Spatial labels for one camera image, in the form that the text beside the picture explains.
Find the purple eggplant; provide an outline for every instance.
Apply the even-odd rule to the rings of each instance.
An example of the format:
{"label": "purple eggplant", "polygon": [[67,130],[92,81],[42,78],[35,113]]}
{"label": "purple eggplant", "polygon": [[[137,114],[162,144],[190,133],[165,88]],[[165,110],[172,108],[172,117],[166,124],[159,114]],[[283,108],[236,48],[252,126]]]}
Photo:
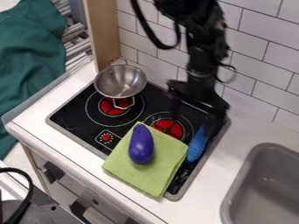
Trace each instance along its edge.
{"label": "purple eggplant", "polygon": [[139,165],[146,165],[154,156],[154,140],[150,131],[142,124],[133,129],[129,145],[129,157]]}

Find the metal sink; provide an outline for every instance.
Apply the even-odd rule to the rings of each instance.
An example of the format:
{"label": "metal sink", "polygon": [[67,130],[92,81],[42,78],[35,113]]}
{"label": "metal sink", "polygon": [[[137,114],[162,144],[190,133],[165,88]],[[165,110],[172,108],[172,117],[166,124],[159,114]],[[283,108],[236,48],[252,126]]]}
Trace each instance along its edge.
{"label": "metal sink", "polygon": [[273,143],[253,148],[220,215],[224,224],[298,224],[299,154]]}

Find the wooden panel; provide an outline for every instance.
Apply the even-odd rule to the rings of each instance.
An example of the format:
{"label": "wooden panel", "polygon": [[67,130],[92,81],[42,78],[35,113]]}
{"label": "wooden panel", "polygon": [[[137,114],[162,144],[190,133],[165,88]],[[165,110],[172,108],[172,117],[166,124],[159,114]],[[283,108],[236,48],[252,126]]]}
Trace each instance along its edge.
{"label": "wooden panel", "polygon": [[93,45],[97,71],[120,57],[115,0],[84,0],[88,30]]}

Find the stainless steel bowl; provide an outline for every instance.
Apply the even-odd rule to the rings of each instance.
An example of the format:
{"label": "stainless steel bowl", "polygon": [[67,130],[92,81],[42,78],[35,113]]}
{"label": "stainless steel bowl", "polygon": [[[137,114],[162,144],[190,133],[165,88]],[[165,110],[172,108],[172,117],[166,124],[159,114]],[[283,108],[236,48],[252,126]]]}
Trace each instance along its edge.
{"label": "stainless steel bowl", "polygon": [[141,92],[147,77],[137,67],[126,65],[109,66],[94,80],[95,89],[102,95],[113,99],[129,98]]}

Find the black cable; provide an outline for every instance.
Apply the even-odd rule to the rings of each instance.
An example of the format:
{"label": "black cable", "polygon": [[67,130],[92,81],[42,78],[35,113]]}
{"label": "black cable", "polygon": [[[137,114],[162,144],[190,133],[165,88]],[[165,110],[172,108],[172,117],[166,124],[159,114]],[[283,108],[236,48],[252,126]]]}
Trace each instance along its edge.
{"label": "black cable", "polygon": [[24,215],[24,213],[26,212],[28,206],[31,204],[30,200],[32,198],[33,195],[33,182],[31,177],[24,171],[21,171],[19,169],[16,168],[0,168],[0,173],[3,172],[15,172],[18,173],[22,176],[24,176],[29,183],[29,192],[26,196],[26,198],[22,201],[21,205],[17,208],[17,210],[10,216],[10,218],[8,218],[4,224],[18,224],[22,218],[22,216]]}
{"label": "black cable", "polygon": [[132,7],[136,13],[136,16],[138,17],[141,25],[143,26],[144,31],[146,32],[146,34],[148,35],[149,39],[151,40],[151,42],[159,49],[162,50],[170,50],[175,48],[180,42],[181,42],[181,31],[179,29],[179,25],[177,22],[174,22],[174,28],[175,28],[175,32],[177,35],[177,42],[175,45],[165,45],[164,43],[162,43],[160,41],[160,39],[158,39],[158,37],[156,36],[156,34],[153,32],[153,30],[150,28],[148,22],[146,21],[142,10],[140,9],[140,6],[138,4],[138,0],[131,0],[131,4]]}
{"label": "black cable", "polygon": [[228,84],[228,83],[231,83],[232,81],[234,81],[235,78],[237,78],[237,68],[235,68],[234,66],[231,66],[231,65],[227,65],[227,64],[223,64],[222,62],[219,63],[219,65],[221,67],[226,67],[226,68],[232,68],[233,70],[233,76],[232,78],[230,78],[229,80],[227,81],[222,81],[218,76],[216,77],[216,80],[220,83],[224,83],[224,84]]}

